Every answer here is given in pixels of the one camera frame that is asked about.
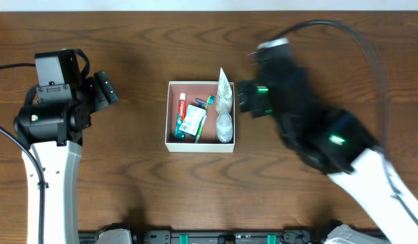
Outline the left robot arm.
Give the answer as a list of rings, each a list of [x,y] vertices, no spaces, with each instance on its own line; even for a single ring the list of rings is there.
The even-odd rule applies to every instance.
[[[14,127],[24,151],[28,186],[27,243],[78,243],[77,177],[82,131],[91,115],[119,98],[106,72],[98,71],[60,98],[68,84],[29,89]]]

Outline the red green toothpaste tube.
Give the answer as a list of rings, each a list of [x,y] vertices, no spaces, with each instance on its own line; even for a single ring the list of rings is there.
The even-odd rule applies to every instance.
[[[179,102],[178,102],[178,113],[176,117],[176,126],[174,137],[176,139],[184,140],[185,133],[180,130],[180,126],[183,123],[183,120],[186,116],[186,93],[180,93]]]

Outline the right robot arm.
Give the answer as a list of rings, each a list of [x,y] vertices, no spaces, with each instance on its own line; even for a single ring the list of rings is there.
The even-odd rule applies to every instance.
[[[237,85],[240,110],[272,116],[285,147],[349,194],[391,243],[418,243],[418,200],[378,141],[353,114],[319,99],[287,47],[255,56],[256,78]]]

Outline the green white soap packet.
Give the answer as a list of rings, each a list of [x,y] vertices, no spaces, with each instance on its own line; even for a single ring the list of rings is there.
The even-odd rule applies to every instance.
[[[206,115],[206,111],[204,109],[194,105],[188,105],[186,116],[180,126],[180,130],[191,136],[196,136],[200,126],[200,121],[204,115]]]

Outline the white leaf-print lotion tube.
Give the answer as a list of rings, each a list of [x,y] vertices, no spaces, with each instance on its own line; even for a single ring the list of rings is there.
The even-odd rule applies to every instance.
[[[233,91],[227,76],[222,68],[218,79],[218,87],[216,94],[216,112],[220,113],[222,108],[226,108],[230,113],[233,106]]]

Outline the green white toothbrush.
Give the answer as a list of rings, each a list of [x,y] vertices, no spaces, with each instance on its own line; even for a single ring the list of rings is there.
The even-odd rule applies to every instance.
[[[209,105],[212,105],[214,103],[214,100],[215,100],[215,96],[210,95],[208,97],[208,99],[207,99],[208,106]],[[202,118],[202,120],[200,121],[199,129],[197,131],[196,138],[195,138],[195,143],[196,144],[199,142],[199,140],[201,138],[201,135],[202,135],[202,132],[203,132],[203,128],[204,128],[204,123],[206,122],[206,119],[207,119],[207,115],[204,115],[203,118]]]

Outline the clear foaming soap bottle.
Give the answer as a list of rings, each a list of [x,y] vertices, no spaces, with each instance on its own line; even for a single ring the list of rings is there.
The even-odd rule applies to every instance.
[[[226,106],[221,106],[216,118],[216,136],[221,143],[230,143],[233,138],[233,119]]]

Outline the blue disposable razor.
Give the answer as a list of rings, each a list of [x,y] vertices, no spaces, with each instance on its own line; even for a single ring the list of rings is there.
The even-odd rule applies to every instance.
[[[202,109],[207,109],[208,101],[204,101],[204,100],[201,100],[199,98],[196,98],[194,101],[197,103],[198,107],[200,107]]]

